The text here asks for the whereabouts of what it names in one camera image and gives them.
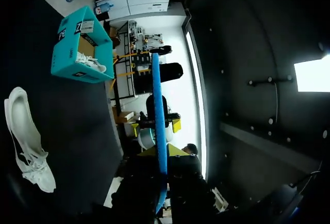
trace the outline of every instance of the yellow object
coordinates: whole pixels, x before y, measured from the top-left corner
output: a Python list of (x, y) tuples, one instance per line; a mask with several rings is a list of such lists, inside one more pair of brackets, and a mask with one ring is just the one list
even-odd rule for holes
[(138, 126), (139, 126), (138, 123), (133, 123), (133, 124), (132, 124), (132, 128), (133, 128), (133, 130), (134, 130), (134, 136), (135, 136), (135, 137), (138, 137)]
[[(151, 71), (151, 69), (145, 69), (145, 70), (141, 70), (138, 72), (143, 73), (143, 72), (149, 72), (149, 71)], [(117, 74), (117, 77), (127, 76), (127, 75), (134, 74), (134, 73), (135, 72), (121, 73), (121, 74)]]
[[(172, 144), (167, 144), (168, 147), (168, 154), (169, 156), (189, 156), (188, 153), (182, 151), (181, 149), (173, 146)], [(156, 147), (153, 146), (152, 148), (149, 148), (148, 150), (143, 151), (142, 153), (139, 153), (138, 156), (155, 156), (157, 153)]]
[(173, 132), (176, 133), (181, 129), (181, 119), (173, 119), (172, 121)]
[(180, 156), (189, 156), (188, 153), (182, 151), (181, 149), (173, 146), (172, 144), (167, 144), (168, 146), (168, 152), (169, 152), (169, 156), (176, 156), (176, 155), (180, 155)]
[(152, 148), (149, 148), (148, 150), (145, 150), (142, 153), (139, 153), (138, 156), (155, 156), (156, 152), (157, 152), (156, 147), (153, 146)]
[(113, 85), (114, 85), (115, 81), (116, 81), (116, 79), (114, 78), (114, 79), (112, 80), (111, 85), (110, 85), (110, 91), (112, 91), (112, 89), (113, 89)]

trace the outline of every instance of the metal bolt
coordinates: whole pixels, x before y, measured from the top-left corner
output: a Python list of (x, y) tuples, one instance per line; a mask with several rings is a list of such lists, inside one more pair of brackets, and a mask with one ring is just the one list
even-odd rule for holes
[(322, 137), (325, 139), (327, 136), (328, 136), (328, 131), (327, 130), (323, 131)]

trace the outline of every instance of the white wall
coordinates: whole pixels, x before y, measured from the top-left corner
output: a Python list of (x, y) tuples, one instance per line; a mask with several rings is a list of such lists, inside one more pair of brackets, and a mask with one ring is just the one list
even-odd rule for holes
[[(150, 25), (156, 23), (153, 18), (149, 17), (136, 19), (138, 25), (145, 28), (146, 34), (163, 34), (165, 45), (172, 46), (172, 53), (166, 55), (167, 63), (178, 62), (183, 68), (184, 74), (180, 79), (176, 79), (161, 84), (162, 94), (168, 102), (168, 106), (172, 112), (181, 115), (181, 130), (173, 134), (171, 143), (183, 148), (187, 143), (193, 143), (199, 146), (198, 137), (199, 120), (197, 115), (197, 102), (195, 97), (193, 73), (190, 67), (188, 48), (185, 44), (185, 37), (182, 32), (181, 25), (171, 27), (171, 22), (166, 22), (165, 19), (158, 20), (163, 27)], [(145, 101), (149, 94), (141, 95), (137, 99), (127, 99), (121, 101), (127, 103), (124, 105), (124, 110), (144, 111), (146, 112)]]

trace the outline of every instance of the screw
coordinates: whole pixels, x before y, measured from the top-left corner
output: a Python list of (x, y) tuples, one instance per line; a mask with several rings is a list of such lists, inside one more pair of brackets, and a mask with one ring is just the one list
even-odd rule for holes
[(323, 138), (325, 139), (325, 138), (328, 136), (328, 131), (327, 131), (327, 130), (323, 131), (322, 136), (323, 136)]
[(319, 42), (319, 48), (321, 51), (323, 51), (323, 44), (321, 42)]

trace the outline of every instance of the person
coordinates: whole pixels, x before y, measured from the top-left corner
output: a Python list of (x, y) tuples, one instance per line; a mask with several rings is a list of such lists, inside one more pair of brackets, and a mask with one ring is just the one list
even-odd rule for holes
[(182, 151), (189, 153), (189, 154), (196, 154), (198, 155), (198, 149), (196, 145), (192, 143), (188, 143), (184, 148), (182, 148)]

